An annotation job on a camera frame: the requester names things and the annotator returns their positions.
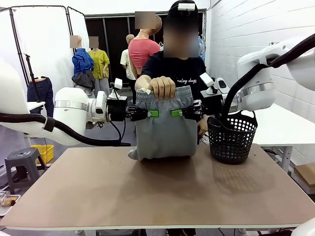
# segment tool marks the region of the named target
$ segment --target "yellow box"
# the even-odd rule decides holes
[[[54,158],[54,145],[47,145],[47,147],[46,145],[32,145],[32,147],[38,149],[45,164]]]

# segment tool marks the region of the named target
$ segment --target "black basket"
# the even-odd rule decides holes
[[[254,117],[238,113],[228,115],[226,121],[208,118],[208,132],[211,155],[226,164],[240,164],[246,161],[257,129]]]

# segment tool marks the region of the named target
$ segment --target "black t-shirt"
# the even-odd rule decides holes
[[[153,54],[142,68],[141,75],[153,78],[165,76],[171,78],[176,87],[190,86],[194,100],[199,99],[200,91],[207,86],[200,79],[200,75],[206,72],[203,60],[198,58],[165,58],[163,51]]]

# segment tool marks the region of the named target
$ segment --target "pink top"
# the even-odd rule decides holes
[[[137,68],[142,68],[147,59],[149,59],[149,57],[154,53],[159,52],[160,48],[156,42],[148,38],[140,38],[134,39],[130,42],[128,51],[134,66]]]

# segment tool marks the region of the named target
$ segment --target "yellow shirt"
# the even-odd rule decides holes
[[[109,59],[105,51],[89,51],[88,52],[94,61],[93,75],[96,79],[103,79],[103,69],[106,64],[109,64]],[[108,67],[105,69],[105,77],[108,78]]]

